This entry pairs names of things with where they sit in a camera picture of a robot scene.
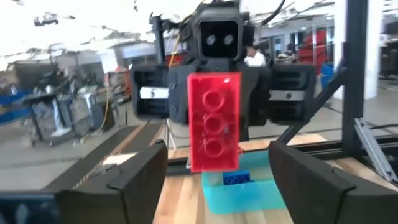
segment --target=pillar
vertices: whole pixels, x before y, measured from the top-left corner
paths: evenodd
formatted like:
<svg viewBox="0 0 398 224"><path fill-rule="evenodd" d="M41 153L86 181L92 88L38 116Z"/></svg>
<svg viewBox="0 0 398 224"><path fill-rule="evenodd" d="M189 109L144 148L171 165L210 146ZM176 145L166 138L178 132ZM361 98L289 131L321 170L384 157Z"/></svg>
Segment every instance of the pillar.
<svg viewBox="0 0 398 224"><path fill-rule="evenodd" d="M335 69L342 57L342 43L345 41L346 29L346 2L335 1L335 38L334 62ZM377 95L377 81L380 70L380 33L382 31L383 1L368 1L368 26L366 34L366 62L365 62L365 87L364 99L374 98ZM343 87L334 94L337 99L343 99Z"/></svg>
<svg viewBox="0 0 398 224"><path fill-rule="evenodd" d="M115 51L108 49L99 54L102 63L102 69L104 73L114 72L118 67L118 60L116 58Z"/></svg>

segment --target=workbench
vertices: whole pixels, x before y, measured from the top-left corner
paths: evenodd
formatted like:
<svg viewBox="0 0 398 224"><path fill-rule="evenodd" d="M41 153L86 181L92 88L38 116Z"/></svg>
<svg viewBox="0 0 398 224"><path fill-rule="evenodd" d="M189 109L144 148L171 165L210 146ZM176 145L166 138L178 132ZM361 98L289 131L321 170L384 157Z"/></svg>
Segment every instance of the workbench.
<svg viewBox="0 0 398 224"><path fill-rule="evenodd" d="M245 151L268 146L271 139L241 142ZM326 141L319 134L297 135L289 144L306 144ZM187 157L189 148L170 150L169 159ZM338 159L327 163L368 179L390 189L396 189L371 169L355 159ZM214 215L207 208L201 189L201 174L180 177L166 177L156 210L154 224L293 224L289 212L264 210L230 215Z"/></svg>

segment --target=black metal frame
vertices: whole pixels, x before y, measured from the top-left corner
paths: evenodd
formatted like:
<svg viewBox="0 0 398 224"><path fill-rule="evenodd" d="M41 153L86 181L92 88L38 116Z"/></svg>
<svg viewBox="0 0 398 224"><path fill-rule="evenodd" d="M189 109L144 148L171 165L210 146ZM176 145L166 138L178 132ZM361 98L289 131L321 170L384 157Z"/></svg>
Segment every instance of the black metal frame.
<svg viewBox="0 0 398 224"><path fill-rule="evenodd" d="M352 157L366 166L371 167L363 159L367 156L362 149L361 141L355 130L355 118L363 117L364 85L365 85L365 57L366 57L366 30L368 20L368 1L347 1L346 9L346 42L343 44L343 59L339 62L333 81L315 98L315 103L310 112L314 115L333 96L334 92L344 85L343 98L343 128L341 141L328 141L313 144L292 146L306 154L313 155L321 160L341 159ZM162 50L162 29L154 26L157 33L157 54L164 55ZM158 55L158 62L163 63L163 58ZM277 139L288 143L304 124L288 127ZM392 154L398 148L398 135L387 135L376 138L384 154ZM190 171L185 167L188 158L169 160L167 175L186 175Z"/></svg>

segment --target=cyan plastic tray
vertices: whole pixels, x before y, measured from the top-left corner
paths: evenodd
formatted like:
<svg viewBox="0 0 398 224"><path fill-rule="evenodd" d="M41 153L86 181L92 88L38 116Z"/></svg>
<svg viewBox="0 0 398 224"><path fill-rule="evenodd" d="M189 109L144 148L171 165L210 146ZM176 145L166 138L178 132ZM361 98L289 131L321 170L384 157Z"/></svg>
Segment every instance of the cyan plastic tray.
<svg viewBox="0 0 398 224"><path fill-rule="evenodd" d="M224 185L223 174L220 172L202 173L202 187L207 205L215 214L228 214L266 209L286 208L282 196L272 177L269 168L268 152L251 152L239 157L240 171L256 170L270 174L260 174L268 178L256 180L251 174L252 182L235 185Z"/></svg>

